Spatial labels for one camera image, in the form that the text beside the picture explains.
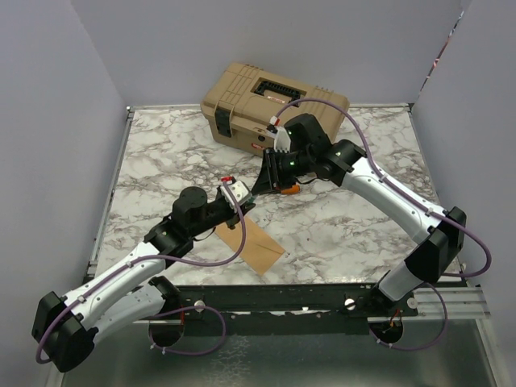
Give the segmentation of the brown paper envelope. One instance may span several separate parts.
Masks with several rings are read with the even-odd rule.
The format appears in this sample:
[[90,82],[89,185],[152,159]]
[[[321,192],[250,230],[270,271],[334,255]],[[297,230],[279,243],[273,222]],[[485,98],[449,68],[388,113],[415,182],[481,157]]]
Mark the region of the brown paper envelope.
[[[285,253],[285,249],[248,217],[245,218],[246,242],[240,258],[258,275],[263,276]],[[225,223],[215,234],[234,252],[241,243],[241,224],[230,229]]]

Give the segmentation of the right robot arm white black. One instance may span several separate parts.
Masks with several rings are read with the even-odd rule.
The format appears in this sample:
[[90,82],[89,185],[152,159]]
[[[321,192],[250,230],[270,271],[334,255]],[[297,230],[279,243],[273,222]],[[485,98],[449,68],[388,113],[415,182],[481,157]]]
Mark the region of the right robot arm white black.
[[464,244],[466,214],[427,202],[389,175],[371,169],[364,149],[349,140],[332,143],[312,114],[300,114],[277,131],[275,145],[263,152],[253,195],[276,194],[303,175],[314,174],[352,191],[388,215],[417,244],[377,283],[370,296],[380,315],[424,282],[434,284]]

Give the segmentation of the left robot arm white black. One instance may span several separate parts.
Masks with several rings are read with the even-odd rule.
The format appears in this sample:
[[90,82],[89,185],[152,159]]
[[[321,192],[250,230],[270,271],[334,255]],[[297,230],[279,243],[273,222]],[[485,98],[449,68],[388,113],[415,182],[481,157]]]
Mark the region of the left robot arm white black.
[[242,181],[224,182],[212,202],[204,189],[183,189],[172,212],[117,264],[63,296],[50,292],[40,299],[32,328],[36,362],[67,372],[121,328],[142,318],[180,314],[179,293],[161,273],[175,262],[202,266],[185,257],[197,236],[222,223],[244,225],[253,206]]

